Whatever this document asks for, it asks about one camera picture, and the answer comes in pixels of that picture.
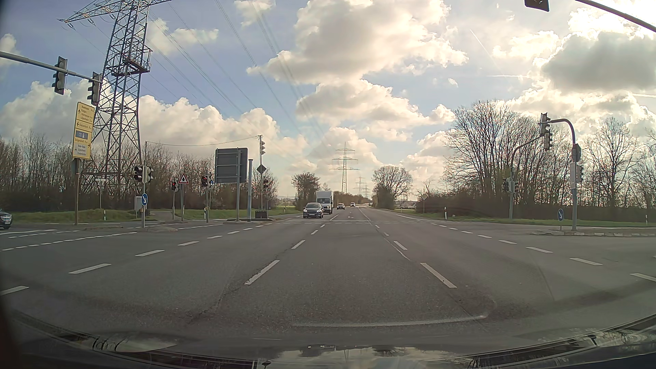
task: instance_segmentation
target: traffic light pole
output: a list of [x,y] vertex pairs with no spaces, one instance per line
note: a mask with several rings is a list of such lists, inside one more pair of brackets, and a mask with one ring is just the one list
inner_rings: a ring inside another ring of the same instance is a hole
[[[513,163],[515,161],[515,154],[517,153],[517,151],[519,149],[521,149],[524,146],[526,146],[528,144],[531,144],[531,143],[533,143],[533,142],[535,142],[539,139],[540,139],[540,136],[535,137],[534,139],[530,140],[527,143],[524,143],[524,144],[521,144],[521,145],[515,147],[515,150],[512,151],[512,155],[510,156],[510,180],[508,181],[508,189],[510,191],[510,207],[509,207],[509,210],[508,210],[508,218],[510,220],[512,220],[512,208],[513,208],[513,205],[515,204],[515,172],[513,170]],[[519,164],[517,164],[517,171],[520,171],[520,165]]]

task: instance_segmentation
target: traffic light mast arm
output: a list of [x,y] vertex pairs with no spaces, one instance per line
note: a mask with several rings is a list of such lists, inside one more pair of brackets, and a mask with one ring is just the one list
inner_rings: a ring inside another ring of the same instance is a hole
[[28,59],[28,58],[26,58],[24,56],[20,56],[20,55],[10,54],[10,53],[5,53],[4,51],[0,51],[0,58],[5,58],[5,59],[13,60],[15,62],[25,63],[25,64],[32,64],[32,65],[35,65],[35,66],[40,66],[42,68],[52,69],[52,70],[57,71],[57,72],[62,72],[62,73],[68,74],[69,76],[75,76],[75,77],[80,77],[80,78],[83,78],[83,79],[88,79],[89,82],[95,81],[95,82],[100,83],[100,81],[97,80],[97,79],[93,79],[93,78],[87,77],[87,76],[82,76],[81,74],[77,74],[77,73],[75,73],[71,70],[58,68],[56,66],[51,66],[50,64],[45,64],[45,63],[42,63],[42,62],[38,62],[36,60]]

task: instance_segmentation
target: white truck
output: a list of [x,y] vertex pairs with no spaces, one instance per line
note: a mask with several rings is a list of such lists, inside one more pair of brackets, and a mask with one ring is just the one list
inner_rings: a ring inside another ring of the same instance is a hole
[[317,202],[321,204],[324,214],[333,213],[333,191],[317,191]]

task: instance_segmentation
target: grass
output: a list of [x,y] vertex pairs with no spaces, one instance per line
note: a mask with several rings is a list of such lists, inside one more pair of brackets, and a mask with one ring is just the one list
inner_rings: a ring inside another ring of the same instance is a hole
[[[37,213],[11,213],[16,223],[73,223],[75,221],[74,211],[48,211]],[[106,210],[107,221],[134,221],[136,217],[134,211],[129,210]],[[80,223],[102,222],[103,214],[101,209],[80,210]]]
[[[412,209],[395,209],[397,213],[406,213],[418,217],[444,220],[444,213],[417,213]],[[468,222],[490,222],[490,223],[507,223],[507,224],[525,224],[525,225],[554,225],[568,226],[572,225],[570,219],[564,219],[559,222],[557,219],[513,219],[508,218],[478,218],[478,217],[455,217],[449,218],[450,221],[468,221]],[[578,220],[577,225],[587,227],[656,227],[656,223],[639,223],[639,222],[611,222],[611,221],[584,221]]]
[[[252,216],[255,218],[255,210],[253,209]],[[282,207],[279,206],[273,210],[268,211],[268,215],[282,215],[282,214],[298,214],[300,211],[296,210],[294,207]],[[175,215],[180,216],[180,210],[175,209]],[[210,219],[234,219],[236,212],[234,209],[227,210],[210,210],[209,218]],[[184,210],[185,219],[204,219],[205,211],[202,209],[185,209]],[[246,214],[246,209],[239,210],[239,218],[246,219],[248,214]]]

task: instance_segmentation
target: road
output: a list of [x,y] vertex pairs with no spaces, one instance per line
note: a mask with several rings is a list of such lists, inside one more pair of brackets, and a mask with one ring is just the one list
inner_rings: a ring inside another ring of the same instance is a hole
[[0,232],[2,298],[82,332],[274,340],[547,339],[643,318],[656,303],[654,238],[534,236],[368,207],[170,227]]

